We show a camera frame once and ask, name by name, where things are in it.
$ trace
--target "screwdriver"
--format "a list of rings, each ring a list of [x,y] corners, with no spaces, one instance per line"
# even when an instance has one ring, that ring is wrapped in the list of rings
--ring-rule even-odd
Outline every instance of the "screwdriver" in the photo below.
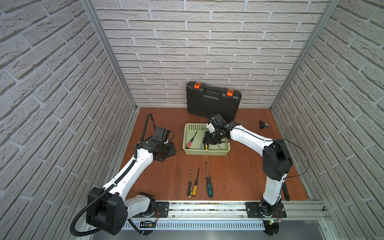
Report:
[[[196,197],[196,192],[197,192],[197,178],[199,177],[199,172],[200,172],[200,169],[197,170],[197,177],[196,177],[195,185],[193,186],[193,191],[192,191],[192,196],[193,196],[193,197]]]
[[[207,192],[208,192],[208,197],[213,197],[214,196],[214,190],[212,189],[212,184],[211,184],[211,178],[208,177],[208,168],[207,168],[207,162],[205,162],[205,169],[207,170]]]
[[[192,195],[191,170],[189,170],[188,197]]]
[[[186,149],[189,149],[189,148],[191,147],[191,145],[192,145],[192,141],[193,141],[193,139],[195,138],[196,133],[195,133],[195,135],[193,135],[193,138],[189,141],[188,145],[185,147]]]

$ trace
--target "black toolbox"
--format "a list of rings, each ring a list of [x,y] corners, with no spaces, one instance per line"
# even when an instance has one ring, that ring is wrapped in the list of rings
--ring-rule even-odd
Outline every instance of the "black toolbox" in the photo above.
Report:
[[[220,113],[226,122],[235,119],[241,100],[241,92],[210,87],[205,83],[187,83],[187,108],[190,114],[211,118]]]

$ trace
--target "toolbox handle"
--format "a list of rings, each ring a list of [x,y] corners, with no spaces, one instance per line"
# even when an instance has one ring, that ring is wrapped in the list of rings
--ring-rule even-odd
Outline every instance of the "toolbox handle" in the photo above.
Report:
[[[219,100],[219,98],[221,97],[221,91],[217,89],[205,87],[203,90],[203,96],[206,98]]]

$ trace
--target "black cable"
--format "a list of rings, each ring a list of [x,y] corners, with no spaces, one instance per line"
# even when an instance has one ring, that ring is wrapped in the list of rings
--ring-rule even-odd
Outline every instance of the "black cable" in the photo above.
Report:
[[[79,218],[87,211],[87,209],[89,207],[91,207],[93,204],[95,204],[98,200],[100,200],[104,195],[106,195],[112,188],[114,188],[114,185],[111,185],[106,190],[102,191],[97,198],[95,198],[87,206],[85,206],[83,209],[81,209],[78,214],[76,214],[76,216],[72,220],[72,223],[71,223],[71,226],[70,226],[70,232],[71,232],[71,234],[73,236],[83,237],[83,236],[87,236],[87,235],[90,235],[90,234],[93,234],[93,233],[101,231],[101,229],[96,228],[96,229],[92,229],[92,230],[89,230],[89,231],[86,231],[86,232],[78,232],[78,231],[76,231],[75,226],[76,226],[76,223],[79,220]]]
[[[148,125],[148,119],[149,119],[149,117],[151,117],[152,124],[153,124],[153,128],[154,128],[155,131],[156,131],[156,125],[155,125],[155,122],[153,121],[152,114],[151,114],[151,113],[148,113],[147,118],[146,118],[146,120],[145,120],[144,130],[143,130],[143,134],[141,135],[140,142],[143,141],[145,132],[147,131],[147,125]]]
[[[287,142],[291,143],[292,145],[294,145],[295,147],[297,147],[298,149],[300,149],[300,150],[304,153],[305,158],[307,159],[307,163],[308,163],[307,168],[305,169],[305,171],[304,171],[303,173],[298,174],[298,175],[295,175],[295,176],[286,177],[285,179],[287,179],[287,178],[291,178],[291,177],[299,177],[299,176],[303,175],[304,173],[306,173],[306,172],[308,171],[308,169],[309,169],[309,167],[310,167],[310,161],[309,161],[309,159],[308,159],[308,157],[307,157],[307,154],[305,154],[304,150],[301,149],[301,147],[297,146],[296,144],[294,144],[293,142],[289,141],[288,139],[286,139],[286,138],[278,138],[278,139],[272,139],[272,140],[265,140],[265,139],[262,139],[262,138],[260,138],[260,137],[257,137],[257,136],[255,136],[255,135],[253,135],[253,134],[250,133],[250,132],[245,131],[244,129],[236,128],[236,127],[234,127],[233,129],[241,130],[241,131],[243,131],[243,132],[248,133],[249,135],[252,135],[252,136],[255,137],[255,138],[258,138],[258,139],[263,140],[263,141],[266,141],[266,142],[275,142],[275,141],[277,141],[277,140],[286,140]]]
[[[76,237],[83,237],[83,236],[87,236],[87,235],[90,235],[90,234],[93,234],[93,233],[101,231],[101,229],[96,228],[96,229],[89,230],[89,231],[86,231],[86,232],[79,232],[79,231],[77,231],[75,229],[75,226],[76,226],[76,223],[79,220],[79,218],[87,211],[88,208],[90,208],[93,204],[95,204],[98,200],[100,200],[103,196],[105,196],[112,188],[114,188],[124,178],[125,175],[127,175],[129,170],[135,164],[136,158],[137,158],[137,144],[135,145],[135,149],[134,149],[134,159],[132,160],[132,162],[128,166],[128,168],[123,172],[123,174],[121,174],[120,177],[118,179],[116,179],[116,181],[114,182],[115,184],[110,185],[106,190],[102,191],[98,195],[97,198],[95,198],[87,206],[85,206],[83,209],[81,209],[81,211],[78,212],[77,215],[73,218],[71,226],[70,226],[70,232],[71,232],[72,235],[74,235]]]
[[[130,225],[133,227],[133,229],[138,232],[140,235],[142,236],[146,236],[146,235],[149,235],[152,231],[148,230],[148,232],[146,231],[141,231],[140,229],[138,229],[132,222],[131,219],[128,219],[128,222],[130,223]]]

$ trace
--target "orange latch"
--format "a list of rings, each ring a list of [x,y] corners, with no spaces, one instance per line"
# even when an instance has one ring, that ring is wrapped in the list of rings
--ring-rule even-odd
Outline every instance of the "orange latch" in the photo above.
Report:
[[[195,83],[195,86],[193,88],[200,89],[201,83]]]
[[[233,96],[233,90],[232,89],[228,89],[227,96],[230,96],[230,97]]]

